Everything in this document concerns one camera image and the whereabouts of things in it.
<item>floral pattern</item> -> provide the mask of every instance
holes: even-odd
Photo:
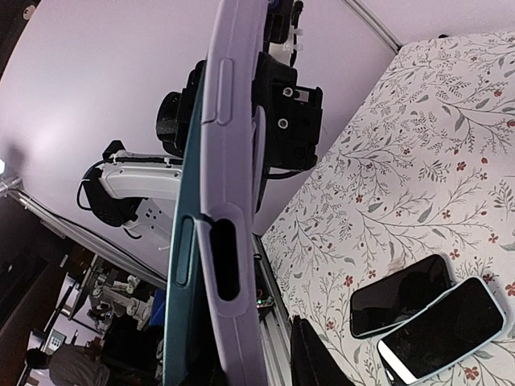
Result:
[[[432,253],[482,277],[503,335],[435,386],[515,386],[515,32],[404,46],[264,235],[289,311],[309,318],[356,385],[387,384],[349,297]]]

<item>screw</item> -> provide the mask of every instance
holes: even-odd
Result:
[[[288,127],[288,120],[281,118],[277,121],[277,124],[281,129],[286,129]]]
[[[282,90],[282,94],[286,98],[290,98],[293,95],[293,90],[290,87],[286,87],[284,90]]]

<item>white panel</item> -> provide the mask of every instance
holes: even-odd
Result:
[[[135,153],[163,153],[158,108],[205,57],[217,3],[45,0],[0,83],[0,158],[27,193],[161,273],[168,250],[81,211],[76,190],[113,139]]]
[[[403,43],[513,27],[513,0],[361,0]]]
[[[323,129],[317,154],[321,158],[350,121],[383,71],[393,52],[340,0],[307,0],[299,27],[295,67],[299,84],[323,90]],[[285,181],[270,181],[254,231],[272,224],[308,173]]]

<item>phone screen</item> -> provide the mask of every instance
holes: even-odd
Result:
[[[373,335],[417,314],[451,288],[444,259],[431,255],[357,290],[351,297],[351,332]]]
[[[385,336],[378,347],[388,367],[410,384],[470,353],[501,331],[503,324],[503,315],[485,285],[479,278],[471,277]],[[385,355],[384,351],[397,358],[389,358],[392,355]],[[403,376],[406,369],[411,374]]]

